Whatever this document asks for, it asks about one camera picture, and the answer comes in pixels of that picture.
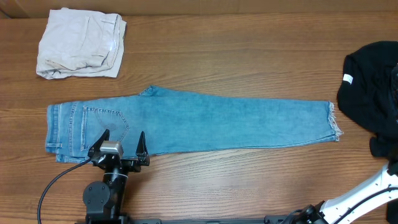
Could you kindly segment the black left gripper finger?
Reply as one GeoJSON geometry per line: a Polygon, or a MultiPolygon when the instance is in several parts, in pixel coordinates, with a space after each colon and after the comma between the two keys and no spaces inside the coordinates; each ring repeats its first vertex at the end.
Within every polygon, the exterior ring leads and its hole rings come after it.
{"type": "Polygon", "coordinates": [[[105,129],[101,137],[90,147],[88,151],[88,157],[93,157],[96,152],[100,151],[102,143],[109,140],[109,135],[110,135],[109,129],[105,129]]]}
{"type": "Polygon", "coordinates": [[[139,142],[136,149],[137,163],[139,165],[149,165],[150,157],[146,146],[145,132],[141,132],[139,142]]]}

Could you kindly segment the light blue denim jeans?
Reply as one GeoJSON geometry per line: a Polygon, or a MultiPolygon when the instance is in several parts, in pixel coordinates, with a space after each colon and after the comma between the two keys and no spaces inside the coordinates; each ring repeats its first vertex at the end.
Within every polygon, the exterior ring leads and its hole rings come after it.
{"type": "Polygon", "coordinates": [[[229,98],[150,86],[138,95],[47,108],[45,149],[80,163],[105,130],[134,157],[141,133],[149,154],[272,149],[338,141],[329,101],[229,98]]]}

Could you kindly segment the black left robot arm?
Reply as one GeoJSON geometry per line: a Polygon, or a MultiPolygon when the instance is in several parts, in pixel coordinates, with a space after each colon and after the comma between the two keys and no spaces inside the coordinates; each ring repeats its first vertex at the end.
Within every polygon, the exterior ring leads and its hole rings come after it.
{"type": "Polygon", "coordinates": [[[86,223],[132,223],[132,218],[121,211],[128,174],[150,165],[144,132],[141,132],[133,159],[124,159],[121,142],[110,141],[109,136],[106,129],[88,151],[93,165],[104,170],[104,174],[102,181],[90,183],[83,191],[86,223]]]}

